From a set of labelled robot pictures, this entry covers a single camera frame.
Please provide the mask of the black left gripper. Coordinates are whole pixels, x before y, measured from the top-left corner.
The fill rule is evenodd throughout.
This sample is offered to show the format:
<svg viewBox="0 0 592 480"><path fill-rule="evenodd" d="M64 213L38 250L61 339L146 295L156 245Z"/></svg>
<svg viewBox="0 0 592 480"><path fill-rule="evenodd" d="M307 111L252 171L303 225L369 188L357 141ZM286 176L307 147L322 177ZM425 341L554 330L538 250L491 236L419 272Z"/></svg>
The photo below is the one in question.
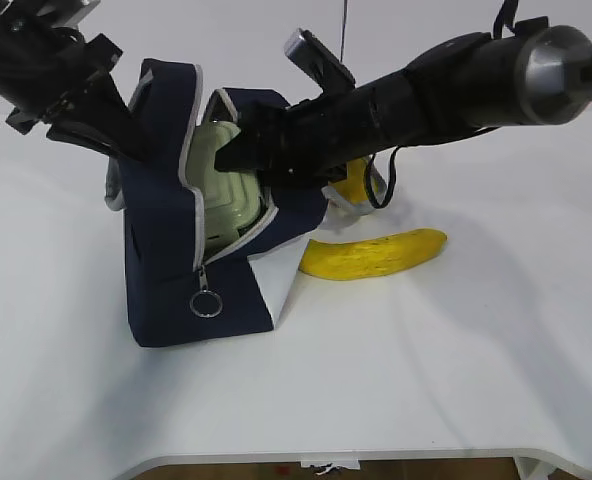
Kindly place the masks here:
<svg viewBox="0 0 592 480"><path fill-rule="evenodd" d="M46 133L51 141L145 160L147 136L111 76L123 51L103 34L90 41L79 32L59 32L57 38L64 47L48 62L15 71L14 108L6 123L23 135L39 122L53 124Z"/></svg>

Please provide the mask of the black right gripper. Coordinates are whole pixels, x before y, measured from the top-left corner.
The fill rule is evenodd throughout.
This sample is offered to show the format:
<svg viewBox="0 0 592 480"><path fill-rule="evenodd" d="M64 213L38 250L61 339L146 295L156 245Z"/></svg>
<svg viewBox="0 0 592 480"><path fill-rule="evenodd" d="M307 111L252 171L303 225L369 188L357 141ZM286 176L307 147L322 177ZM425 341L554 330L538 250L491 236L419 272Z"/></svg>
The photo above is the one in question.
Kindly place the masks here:
<svg viewBox="0 0 592 480"><path fill-rule="evenodd" d="M240 133L216 152L220 172L250 171L307 188L376 152L376 89L368 85L293 105L273 90L259 91L238 113Z"/></svg>

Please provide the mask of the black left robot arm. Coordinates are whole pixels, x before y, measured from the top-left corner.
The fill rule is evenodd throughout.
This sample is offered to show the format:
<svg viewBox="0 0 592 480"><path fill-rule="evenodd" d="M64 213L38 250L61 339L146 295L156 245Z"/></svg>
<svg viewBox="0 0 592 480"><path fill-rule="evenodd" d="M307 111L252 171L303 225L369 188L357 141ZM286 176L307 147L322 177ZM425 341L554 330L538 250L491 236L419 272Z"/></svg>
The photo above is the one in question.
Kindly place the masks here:
<svg viewBox="0 0 592 480"><path fill-rule="evenodd" d="M111 72L123 52L91 40L79 23L94 1L0 1L0 97L22 135L48 125L48 139L115 158L143 161L149 145Z"/></svg>

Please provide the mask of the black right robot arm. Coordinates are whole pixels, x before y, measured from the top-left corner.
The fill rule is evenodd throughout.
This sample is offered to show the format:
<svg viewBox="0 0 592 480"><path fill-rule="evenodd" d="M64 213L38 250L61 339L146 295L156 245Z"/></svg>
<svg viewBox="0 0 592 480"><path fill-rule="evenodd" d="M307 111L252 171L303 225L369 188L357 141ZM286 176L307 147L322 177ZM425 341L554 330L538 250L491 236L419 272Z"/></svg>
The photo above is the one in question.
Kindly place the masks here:
<svg viewBox="0 0 592 480"><path fill-rule="evenodd" d="M361 86L308 30L297 30L285 53L320 86L320 96L288 107L243 108L239 134L216 153L217 170L306 186L394 147L452 143L508 126L562 125L592 103L592 40L544 17L519 22L506 38L474 32L450 39Z"/></svg>

